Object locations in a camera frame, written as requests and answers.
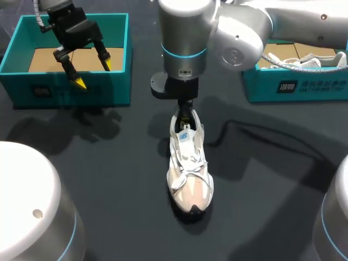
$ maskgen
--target shoe logo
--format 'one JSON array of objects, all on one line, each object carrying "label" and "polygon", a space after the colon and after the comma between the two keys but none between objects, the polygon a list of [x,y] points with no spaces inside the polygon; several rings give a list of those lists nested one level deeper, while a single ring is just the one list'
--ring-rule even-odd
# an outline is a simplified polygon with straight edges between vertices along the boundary
[{"label": "shoe logo", "polygon": [[186,139],[186,138],[187,138],[187,132],[183,133],[183,134],[180,134],[180,136],[179,136],[179,140],[183,140],[183,139]]}]

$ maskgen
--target box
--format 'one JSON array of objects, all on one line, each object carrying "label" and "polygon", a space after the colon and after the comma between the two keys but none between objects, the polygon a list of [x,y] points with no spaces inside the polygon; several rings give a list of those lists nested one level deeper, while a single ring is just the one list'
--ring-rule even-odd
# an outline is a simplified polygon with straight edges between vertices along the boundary
[{"label": "box", "polygon": [[[53,51],[60,45],[53,32],[43,34],[34,15],[20,18],[0,65],[0,82],[15,107],[130,104],[133,47],[128,14],[87,14],[87,18],[98,23],[104,45],[111,50],[111,71],[102,68],[93,44],[71,53],[86,90],[70,83],[61,64],[55,62]],[[42,19],[47,25],[48,16]]]},{"label": "box", "polygon": [[[318,56],[335,56],[339,51],[273,40],[266,46],[264,54],[268,55],[271,52],[280,60],[284,60],[303,58],[310,53]],[[270,64],[261,58],[255,68],[243,72],[243,82],[249,102],[348,100],[348,70],[314,74],[282,68],[263,69],[269,66]]]}]

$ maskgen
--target sneaker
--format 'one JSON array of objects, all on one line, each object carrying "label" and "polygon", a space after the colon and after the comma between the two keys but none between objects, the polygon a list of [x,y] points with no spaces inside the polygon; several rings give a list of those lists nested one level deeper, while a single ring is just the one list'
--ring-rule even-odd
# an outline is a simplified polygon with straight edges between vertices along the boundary
[{"label": "sneaker", "polygon": [[186,213],[200,213],[212,201],[214,182],[208,173],[203,149],[204,129],[197,112],[182,121],[178,111],[170,123],[170,162],[167,173],[169,191]]},{"label": "sneaker", "polygon": [[[275,61],[281,62],[282,64],[301,67],[301,68],[320,68],[320,67],[344,67],[347,65],[347,55],[344,52],[339,52],[336,56],[317,56],[313,53],[306,55],[305,57],[298,58],[289,58],[284,61],[281,61],[274,54],[269,53],[268,56]],[[272,65],[269,68],[277,69],[279,68],[276,65]]]},{"label": "sneaker", "polygon": [[[301,68],[318,68],[321,67],[321,62],[316,57],[309,57],[307,59],[299,59],[299,58],[289,58],[281,61],[274,54],[269,53],[268,56],[274,61],[280,62],[285,65],[293,66],[293,67],[301,67]],[[277,69],[279,66],[271,65],[270,67],[263,67],[261,69]]]},{"label": "sneaker", "polygon": [[339,52],[336,56],[316,56],[313,53],[301,58],[300,63],[306,63],[307,61],[317,59],[321,67],[343,67],[347,65],[347,55],[344,52]]}]

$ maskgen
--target blue light ring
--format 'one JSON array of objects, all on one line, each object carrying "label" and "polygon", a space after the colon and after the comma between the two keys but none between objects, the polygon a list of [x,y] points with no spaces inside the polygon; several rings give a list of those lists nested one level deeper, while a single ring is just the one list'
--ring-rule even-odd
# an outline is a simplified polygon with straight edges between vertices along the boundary
[{"label": "blue light ring", "polygon": [[324,228],[325,234],[327,236],[328,241],[331,243],[331,245],[333,246],[333,248],[337,251],[337,253],[346,261],[348,261],[348,257],[346,257],[341,251],[340,249],[338,249],[338,247],[336,246],[336,244],[333,242],[333,240],[331,239],[330,235],[328,234],[328,231],[326,229],[325,226],[325,222],[324,222],[324,202],[325,202],[325,198],[326,195],[324,197],[324,199],[322,200],[322,205],[321,205],[321,222],[322,222],[322,226]]},{"label": "blue light ring", "polygon": [[70,241],[68,243],[68,245],[66,246],[66,249],[64,250],[63,254],[61,254],[60,258],[58,258],[57,261],[61,261],[63,258],[64,258],[64,255],[67,253],[67,251],[69,250],[69,247],[73,241],[73,238],[75,236],[75,231],[76,231],[76,212],[75,212],[75,223],[74,223],[74,229],[72,231],[72,234],[71,234],[71,238],[70,238]]},{"label": "blue light ring", "polygon": [[200,56],[202,53],[204,53],[207,49],[205,48],[204,50],[200,51],[199,53],[193,54],[193,55],[177,55],[174,53],[169,52],[166,48],[164,48],[163,44],[161,43],[163,50],[169,54],[170,56],[173,56],[175,58],[179,58],[179,59],[190,59],[190,58],[195,58]]}]

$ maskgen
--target teal box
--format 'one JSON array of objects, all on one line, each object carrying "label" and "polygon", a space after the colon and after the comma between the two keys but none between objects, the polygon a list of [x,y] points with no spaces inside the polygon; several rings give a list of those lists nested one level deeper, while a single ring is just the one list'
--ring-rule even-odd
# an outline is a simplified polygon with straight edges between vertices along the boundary
[{"label": "teal box", "polygon": [[249,102],[348,100],[348,70],[311,74],[286,69],[260,69],[256,65],[255,68],[243,72],[243,82]]},{"label": "teal box", "polygon": [[[15,107],[130,104],[133,47],[128,14],[87,14],[87,17],[98,23],[106,48],[123,48],[122,70],[80,72],[86,90],[70,83],[64,72],[28,72],[36,48],[57,48],[60,44],[53,32],[40,31],[34,15],[24,15],[0,65],[0,82]],[[42,16],[46,25],[47,19],[47,15]]]}]

